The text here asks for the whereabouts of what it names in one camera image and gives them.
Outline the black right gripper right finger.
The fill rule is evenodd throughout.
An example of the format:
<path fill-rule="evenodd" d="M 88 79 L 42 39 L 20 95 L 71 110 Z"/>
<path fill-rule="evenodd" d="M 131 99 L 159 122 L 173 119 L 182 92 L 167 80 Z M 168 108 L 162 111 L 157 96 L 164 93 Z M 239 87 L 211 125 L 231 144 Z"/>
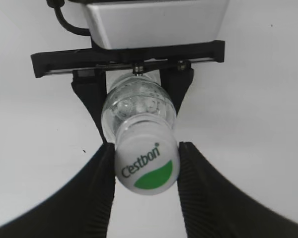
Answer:
<path fill-rule="evenodd" d="M 298 238 L 298 223 L 260 204 L 180 142 L 178 193 L 189 238 Z"/>

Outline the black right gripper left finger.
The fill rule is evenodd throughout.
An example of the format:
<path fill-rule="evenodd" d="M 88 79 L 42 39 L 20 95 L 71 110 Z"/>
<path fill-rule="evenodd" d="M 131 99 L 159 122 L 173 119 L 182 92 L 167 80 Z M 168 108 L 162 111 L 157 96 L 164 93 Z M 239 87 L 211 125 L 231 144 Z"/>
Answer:
<path fill-rule="evenodd" d="M 115 146 L 101 145 L 60 190 L 0 226 L 0 238 L 104 238 L 115 193 Z"/>

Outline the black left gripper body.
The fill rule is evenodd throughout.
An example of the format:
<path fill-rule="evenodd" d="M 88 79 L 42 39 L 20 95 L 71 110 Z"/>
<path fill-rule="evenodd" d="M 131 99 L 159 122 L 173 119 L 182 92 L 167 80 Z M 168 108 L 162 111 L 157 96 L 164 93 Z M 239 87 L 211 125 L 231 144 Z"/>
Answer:
<path fill-rule="evenodd" d="M 223 62 L 224 41 L 149 47 L 124 50 L 105 50 L 100 47 L 67 51 L 42 52 L 31 55 L 35 77 L 69 74 L 81 70 L 114 71 L 143 68 L 144 72 L 161 65 L 173 66 L 180 61 Z"/>

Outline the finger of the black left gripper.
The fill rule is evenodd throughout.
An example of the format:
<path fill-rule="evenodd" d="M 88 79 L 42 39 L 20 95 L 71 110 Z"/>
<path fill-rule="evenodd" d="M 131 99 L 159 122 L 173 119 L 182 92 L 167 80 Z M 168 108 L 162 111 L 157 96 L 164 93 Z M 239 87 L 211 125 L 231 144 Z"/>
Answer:
<path fill-rule="evenodd" d="M 106 143 L 101 125 L 102 109 L 107 96 L 106 72 L 99 69 L 74 70 L 71 85 L 92 117 L 103 143 Z"/>
<path fill-rule="evenodd" d="M 194 70 L 187 67 L 184 70 L 167 68 L 160 70 L 162 88 L 168 93 L 178 115 L 184 97 L 193 82 Z"/>

